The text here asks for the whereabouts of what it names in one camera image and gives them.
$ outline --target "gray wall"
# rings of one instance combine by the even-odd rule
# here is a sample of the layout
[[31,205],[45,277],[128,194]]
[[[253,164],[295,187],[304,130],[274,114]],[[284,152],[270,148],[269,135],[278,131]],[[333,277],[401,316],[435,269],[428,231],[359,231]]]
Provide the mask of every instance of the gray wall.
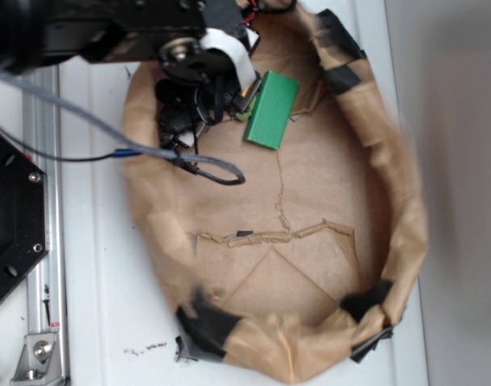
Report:
[[430,385],[491,385],[491,1],[386,9],[430,212],[420,279]]

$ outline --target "green box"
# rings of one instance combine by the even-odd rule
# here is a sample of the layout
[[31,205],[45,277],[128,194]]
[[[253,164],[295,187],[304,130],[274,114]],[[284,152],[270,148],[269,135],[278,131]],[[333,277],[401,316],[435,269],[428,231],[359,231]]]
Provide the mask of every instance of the green box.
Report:
[[268,72],[254,106],[244,139],[257,145],[279,149],[291,115],[299,82],[276,72]]

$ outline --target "hexagonal plate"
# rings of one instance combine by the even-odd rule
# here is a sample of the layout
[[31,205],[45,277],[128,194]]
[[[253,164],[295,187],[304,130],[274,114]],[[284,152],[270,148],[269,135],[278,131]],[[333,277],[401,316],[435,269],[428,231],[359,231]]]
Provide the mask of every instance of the hexagonal plate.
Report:
[[47,253],[44,182],[0,135],[0,304]]

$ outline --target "screw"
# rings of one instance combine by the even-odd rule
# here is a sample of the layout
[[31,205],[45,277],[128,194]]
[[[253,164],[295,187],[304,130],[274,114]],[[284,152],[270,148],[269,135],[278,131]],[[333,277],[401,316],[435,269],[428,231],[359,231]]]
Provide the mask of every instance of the screw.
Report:
[[41,360],[46,360],[52,354],[52,346],[45,341],[37,342],[35,345],[35,355],[36,358]]
[[32,368],[26,371],[26,380],[35,380],[36,378],[38,378],[38,370]]
[[187,59],[188,50],[185,46],[179,45],[171,49],[171,55],[178,61],[182,62]]
[[29,181],[32,183],[41,183],[42,182],[42,176],[39,173],[31,173],[29,175]]

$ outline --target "cardboard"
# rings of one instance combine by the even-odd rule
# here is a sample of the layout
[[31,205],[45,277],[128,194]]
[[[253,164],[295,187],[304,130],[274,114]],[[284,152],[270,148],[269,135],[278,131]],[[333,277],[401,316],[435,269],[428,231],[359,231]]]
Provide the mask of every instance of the cardboard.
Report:
[[[238,166],[246,184],[223,187],[148,156],[127,161],[125,173],[173,314],[202,318],[192,307],[202,291],[208,307],[241,318],[219,347],[223,360],[295,384],[401,320],[427,251],[427,218],[416,161],[368,60],[330,45],[301,6],[260,15],[254,27],[256,69],[300,82],[293,114],[303,115],[289,121],[280,149],[244,142],[247,123],[227,120],[200,138],[200,153]],[[324,76],[344,65],[359,84],[334,96]],[[157,72],[152,63],[137,70],[125,107],[126,135],[148,146],[158,146]],[[254,234],[226,238],[238,231]],[[340,308],[380,280],[392,289],[360,322]]]

